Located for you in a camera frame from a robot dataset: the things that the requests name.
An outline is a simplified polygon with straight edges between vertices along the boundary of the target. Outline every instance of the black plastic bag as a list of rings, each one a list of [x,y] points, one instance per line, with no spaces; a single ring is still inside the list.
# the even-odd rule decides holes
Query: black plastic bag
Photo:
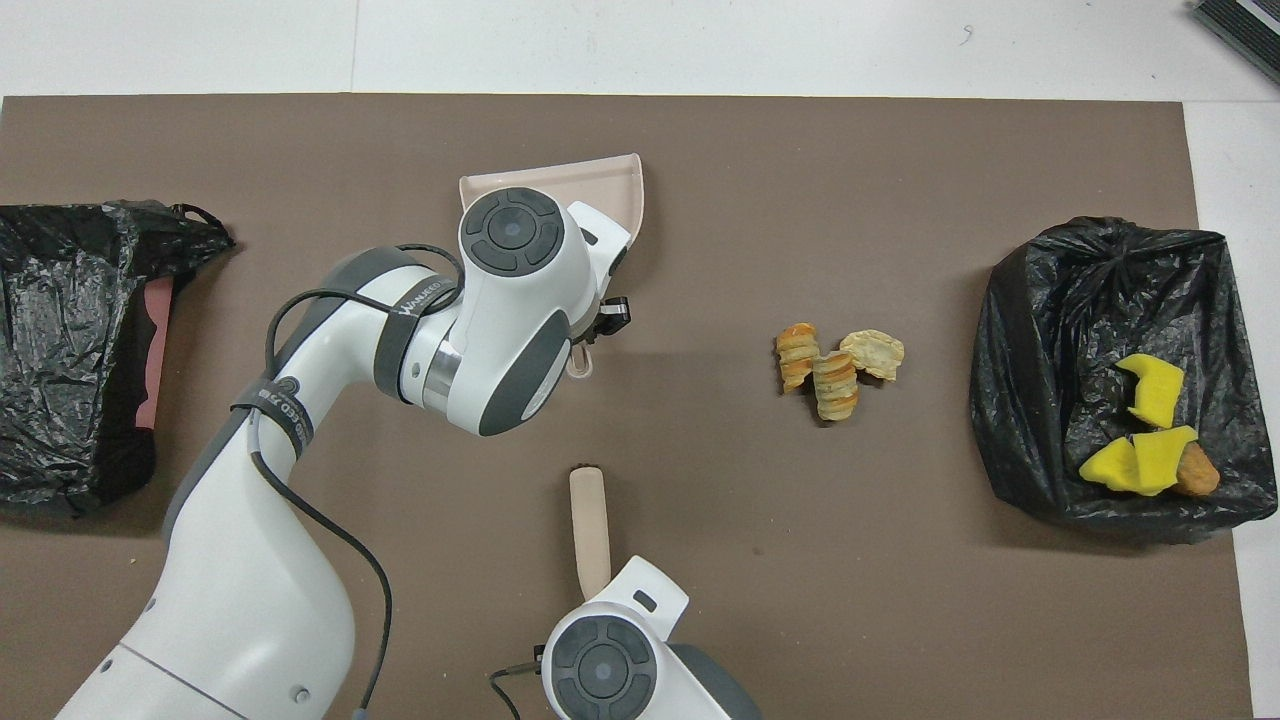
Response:
[[[186,205],[0,206],[0,510],[76,516],[146,484],[143,286],[232,245]]]
[[[1175,424],[1221,471],[1206,498],[1143,497],[1079,477],[1110,441],[1148,432],[1126,409],[1146,352],[1187,372]],[[1194,543],[1276,510],[1275,468],[1226,241],[1117,218],[1050,228],[996,265],[969,404],[996,496],[1036,518],[1135,542]]]

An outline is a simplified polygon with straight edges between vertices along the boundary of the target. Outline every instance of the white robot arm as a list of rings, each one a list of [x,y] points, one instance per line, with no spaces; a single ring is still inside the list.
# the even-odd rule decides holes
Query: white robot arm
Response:
[[[643,557],[564,616],[543,652],[543,689],[564,720],[760,720],[707,653],[668,644],[689,596]]]
[[[488,436],[532,416],[599,314],[632,237],[595,209],[531,188],[471,204],[458,228],[466,288],[378,247],[323,283],[271,369],[250,386],[170,507],[169,555],[133,628],[61,720],[314,720],[351,665],[351,603],[289,505],[287,478],[349,383]]]

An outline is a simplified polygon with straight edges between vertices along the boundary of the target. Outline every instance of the pink object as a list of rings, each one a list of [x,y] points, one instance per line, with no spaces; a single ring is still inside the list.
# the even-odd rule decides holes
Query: pink object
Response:
[[[134,424],[140,428],[155,429],[156,400],[160,397],[160,368],[164,364],[164,343],[169,336],[169,306],[173,304],[173,278],[157,278],[146,284],[142,300],[147,316],[156,325],[156,334],[147,350],[147,369],[145,387],[147,398],[138,406]]]

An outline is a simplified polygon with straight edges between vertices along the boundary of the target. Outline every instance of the brown table surface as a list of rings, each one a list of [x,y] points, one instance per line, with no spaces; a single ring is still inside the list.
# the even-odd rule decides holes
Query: brown table surface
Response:
[[[1038,524],[992,497],[968,423],[995,263],[1074,215],[1196,227],[1178,105],[376,95],[5,100],[0,202],[193,202],[242,247],[178,299],[151,484],[0,524],[0,715],[52,715],[137,616],[164,507],[283,300],[367,246],[456,247],[460,176],[632,151],[646,211],[611,290],[635,320],[594,377],[488,439],[356,387],[293,474],[392,577],[374,716],[506,716],[485,675],[580,601],[577,462],[604,469],[616,566],[684,585],[676,638],[765,717],[1249,715],[1230,537],[1126,551]],[[797,320],[824,348],[896,334],[900,382],[822,427],[778,395],[772,338]],[[340,719],[381,609],[315,534],[357,615]],[[534,678],[508,687],[549,716]]]

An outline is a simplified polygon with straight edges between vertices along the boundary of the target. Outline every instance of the white table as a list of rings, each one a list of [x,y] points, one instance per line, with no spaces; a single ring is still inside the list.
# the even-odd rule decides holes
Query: white table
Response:
[[[1280,427],[1280,86],[1179,0],[0,3],[0,101],[159,92],[1181,101]],[[1280,716],[1280,518],[1235,543],[1254,714]]]

